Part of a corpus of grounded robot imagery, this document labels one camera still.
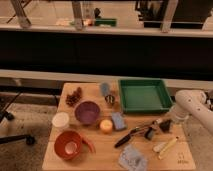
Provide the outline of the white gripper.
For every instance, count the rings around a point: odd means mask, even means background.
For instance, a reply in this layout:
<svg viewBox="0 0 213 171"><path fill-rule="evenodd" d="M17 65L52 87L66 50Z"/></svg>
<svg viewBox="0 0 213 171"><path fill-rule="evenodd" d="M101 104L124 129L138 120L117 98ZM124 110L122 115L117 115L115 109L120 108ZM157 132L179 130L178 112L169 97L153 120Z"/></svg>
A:
<svg viewBox="0 0 213 171"><path fill-rule="evenodd" d="M179 117L176 113L171 113L170 118L171 119L165 120L159 125L161 131L164 132L164 133L167 133L167 132L170 131L170 126L171 126L172 121L175 124L181 124L185 121L184 118Z"/></svg>

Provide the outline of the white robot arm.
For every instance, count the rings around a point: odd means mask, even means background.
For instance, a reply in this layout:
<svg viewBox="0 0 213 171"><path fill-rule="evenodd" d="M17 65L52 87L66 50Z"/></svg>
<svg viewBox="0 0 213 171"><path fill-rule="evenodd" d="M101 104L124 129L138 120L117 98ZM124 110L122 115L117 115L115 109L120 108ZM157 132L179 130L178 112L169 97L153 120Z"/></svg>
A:
<svg viewBox="0 0 213 171"><path fill-rule="evenodd" d="M213 135L213 111L206 106L207 99L203 90L179 90L175 94L175 103L164 118L182 124L192 115Z"/></svg>

